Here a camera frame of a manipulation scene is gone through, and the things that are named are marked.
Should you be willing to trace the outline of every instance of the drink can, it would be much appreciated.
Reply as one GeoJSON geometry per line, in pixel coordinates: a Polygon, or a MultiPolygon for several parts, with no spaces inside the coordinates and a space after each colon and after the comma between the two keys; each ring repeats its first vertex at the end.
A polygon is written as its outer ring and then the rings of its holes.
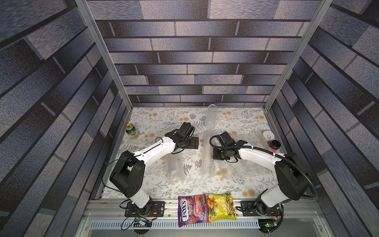
{"type": "Polygon", "coordinates": [[[136,127],[132,124],[126,125],[126,133],[129,134],[130,136],[133,136],[136,134],[136,127]]]}

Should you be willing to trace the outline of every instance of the robotic arm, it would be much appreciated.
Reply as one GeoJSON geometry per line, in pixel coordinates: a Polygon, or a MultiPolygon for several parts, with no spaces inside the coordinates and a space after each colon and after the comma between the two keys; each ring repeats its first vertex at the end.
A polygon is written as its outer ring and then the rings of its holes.
{"type": "Polygon", "coordinates": [[[299,200],[301,197],[317,198],[316,188],[307,174],[307,169],[296,154],[275,154],[254,147],[246,141],[235,142],[227,132],[211,137],[209,142],[213,147],[215,160],[230,160],[233,156],[236,162],[240,159],[250,160],[276,173],[278,184],[264,191],[255,200],[259,214],[268,214],[272,207],[286,200],[299,200]],[[213,138],[216,138],[221,146],[215,146],[212,143],[213,138]],[[309,187],[314,196],[303,195],[309,187]]]}
{"type": "MultiPolygon", "coordinates": [[[[199,138],[192,137],[194,127],[183,123],[180,129],[165,134],[161,141],[135,153],[125,151],[121,154],[110,175],[110,181],[134,203],[135,213],[141,216],[149,214],[152,199],[145,193],[142,186],[145,168],[162,156],[176,149],[198,149],[199,138]]],[[[300,197],[317,198],[316,188],[307,174],[304,164],[296,154],[275,154],[262,148],[257,148],[239,140],[235,142],[227,132],[211,137],[213,159],[250,160],[276,172],[278,184],[264,191],[256,200],[256,210],[266,215],[276,204],[286,200],[299,200],[300,197]],[[221,146],[215,146],[212,140],[217,138],[221,146]],[[303,193],[311,188],[314,196],[303,193]]]]}
{"type": "Polygon", "coordinates": [[[120,155],[109,179],[134,203],[137,214],[147,215],[152,206],[151,198],[141,189],[145,168],[176,149],[197,149],[199,138],[192,137],[194,130],[190,123],[184,122],[180,129],[166,133],[161,141],[141,151],[125,151],[120,155]]]}

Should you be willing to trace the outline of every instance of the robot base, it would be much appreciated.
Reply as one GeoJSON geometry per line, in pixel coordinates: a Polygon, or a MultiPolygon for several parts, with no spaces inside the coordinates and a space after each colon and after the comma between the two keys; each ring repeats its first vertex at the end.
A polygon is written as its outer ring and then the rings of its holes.
{"type": "Polygon", "coordinates": [[[157,211],[158,211],[158,217],[162,217],[164,214],[164,204],[165,202],[162,201],[152,201],[150,206],[150,210],[141,210],[139,207],[137,207],[135,204],[132,204],[132,202],[128,202],[126,206],[125,211],[125,217],[157,217],[157,211]]]}
{"type": "Polygon", "coordinates": [[[269,213],[265,213],[265,214],[260,214],[258,213],[258,210],[254,210],[256,208],[255,206],[255,201],[254,200],[251,200],[251,201],[241,201],[241,207],[242,208],[246,208],[246,211],[243,211],[242,214],[244,217],[265,217],[265,216],[272,216],[272,217],[278,217],[280,216],[280,210],[278,209],[279,207],[279,204],[276,204],[275,206],[273,206],[271,209],[270,209],[270,212],[269,213]]]}

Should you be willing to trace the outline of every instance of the snack bag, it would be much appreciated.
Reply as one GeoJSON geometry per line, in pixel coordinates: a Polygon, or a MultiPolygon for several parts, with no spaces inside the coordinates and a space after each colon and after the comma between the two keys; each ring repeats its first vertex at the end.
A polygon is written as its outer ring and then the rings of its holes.
{"type": "Polygon", "coordinates": [[[237,220],[230,192],[224,195],[206,193],[209,207],[209,222],[221,219],[237,220]]]}
{"type": "Polygon", "coordinates": [[[179,196],[179,227],[187,224],[208,223],[208,205],[205,194],[197,196],[179,196]]]}

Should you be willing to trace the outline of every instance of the can lid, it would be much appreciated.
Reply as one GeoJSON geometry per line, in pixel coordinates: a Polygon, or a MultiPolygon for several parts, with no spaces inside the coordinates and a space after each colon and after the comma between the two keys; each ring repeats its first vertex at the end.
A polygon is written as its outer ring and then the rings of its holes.
{"type": "Polygon", "coordinates": [[[277,140],[272,140],[271,141],[271,147],[274,148],[275,150],[279,149],[281,147],[281,144],[277,140]]]}
{"type": "Polygon", "coordinates": [[[128,124],[128,125],[126,125],[126,130],[130,130],[130,129],[132,129],[133,128],[133,125],[132,124],[128,124]]]}
{"type": "Polygon", "coordinates": [[[270,131],[264,131],[263,136],[267,141],[272,141],[275,139],[275,135],[270,131]]]}

